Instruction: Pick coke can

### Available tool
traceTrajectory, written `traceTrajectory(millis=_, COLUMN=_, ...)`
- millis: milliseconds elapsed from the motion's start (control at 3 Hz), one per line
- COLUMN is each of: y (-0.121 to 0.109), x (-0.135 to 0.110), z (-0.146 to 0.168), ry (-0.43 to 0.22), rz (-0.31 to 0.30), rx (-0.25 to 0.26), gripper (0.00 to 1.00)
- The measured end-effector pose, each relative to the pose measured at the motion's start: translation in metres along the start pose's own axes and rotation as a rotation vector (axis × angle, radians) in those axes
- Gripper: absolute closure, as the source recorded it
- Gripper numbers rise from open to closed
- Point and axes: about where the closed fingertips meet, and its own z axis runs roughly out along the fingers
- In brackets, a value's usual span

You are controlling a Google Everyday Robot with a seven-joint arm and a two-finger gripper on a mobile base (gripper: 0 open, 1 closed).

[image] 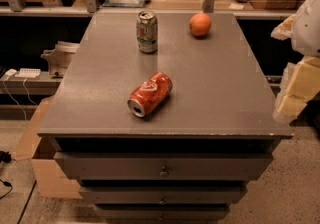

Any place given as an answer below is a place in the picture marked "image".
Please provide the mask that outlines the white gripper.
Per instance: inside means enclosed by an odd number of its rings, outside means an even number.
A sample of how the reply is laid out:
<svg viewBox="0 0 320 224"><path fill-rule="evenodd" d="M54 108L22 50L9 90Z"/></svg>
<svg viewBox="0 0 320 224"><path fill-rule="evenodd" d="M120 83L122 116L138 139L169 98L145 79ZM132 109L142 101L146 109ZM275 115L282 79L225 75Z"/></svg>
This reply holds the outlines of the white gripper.
<svg viewBox="0 0 320 224"><path fill-rule="evenodd" d="M295 14L273 29L271 37L291 38L292 48L305 55L297 64L288 63L283 71L273 118L290 123L320 92L320 0L305 0Z"/></svg>

